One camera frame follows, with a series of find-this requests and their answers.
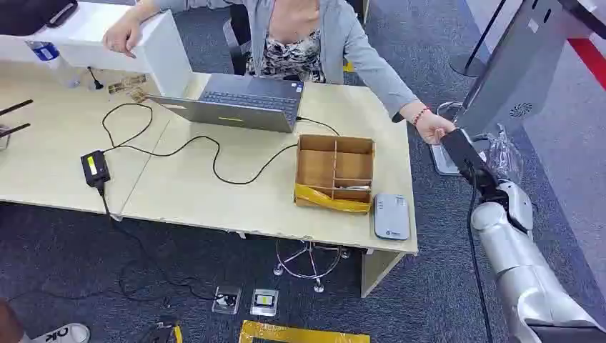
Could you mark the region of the person's left hand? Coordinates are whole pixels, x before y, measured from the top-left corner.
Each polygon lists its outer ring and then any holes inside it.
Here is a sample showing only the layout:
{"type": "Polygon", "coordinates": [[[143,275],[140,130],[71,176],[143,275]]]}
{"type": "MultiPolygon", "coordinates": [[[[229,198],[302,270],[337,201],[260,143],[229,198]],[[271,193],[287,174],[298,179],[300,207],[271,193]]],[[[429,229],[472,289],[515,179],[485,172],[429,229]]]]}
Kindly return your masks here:
{"type": "Polygon", "coordinates": [[[441,139],[456,129],[453,122],[432,113],[429,109],[421,110],[412,123],[422,139],[431,145],[440,145],[441,139]]]}

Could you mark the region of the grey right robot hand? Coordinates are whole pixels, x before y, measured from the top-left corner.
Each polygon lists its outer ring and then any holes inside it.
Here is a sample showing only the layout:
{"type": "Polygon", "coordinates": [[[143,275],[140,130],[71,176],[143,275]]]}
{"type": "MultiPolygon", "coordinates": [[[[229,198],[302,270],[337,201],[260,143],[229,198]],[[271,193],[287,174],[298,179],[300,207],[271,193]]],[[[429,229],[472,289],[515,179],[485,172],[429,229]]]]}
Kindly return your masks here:
{"type": "Polygon", "coordinates": [[[463,129],[455,129],[441,138],[441,144],[459,173],[477,190],[481,202],[495,202],[505,206],[508,195],[498,188],[499,182],[486,162],[473,147],[463,129]]]}

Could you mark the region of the person's right hand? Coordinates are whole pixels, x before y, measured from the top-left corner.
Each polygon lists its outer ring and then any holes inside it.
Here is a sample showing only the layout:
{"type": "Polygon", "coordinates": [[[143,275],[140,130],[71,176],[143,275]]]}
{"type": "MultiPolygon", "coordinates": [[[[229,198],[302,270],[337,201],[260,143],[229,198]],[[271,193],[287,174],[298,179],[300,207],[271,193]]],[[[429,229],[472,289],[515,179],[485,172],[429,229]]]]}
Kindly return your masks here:
{"type": "Polygon", "coordinates": [[[104,46],[110,51],[135,59],[132,49],[139,41],[140,25],[138,18],[125,14],[104,34],[104,46]]]}

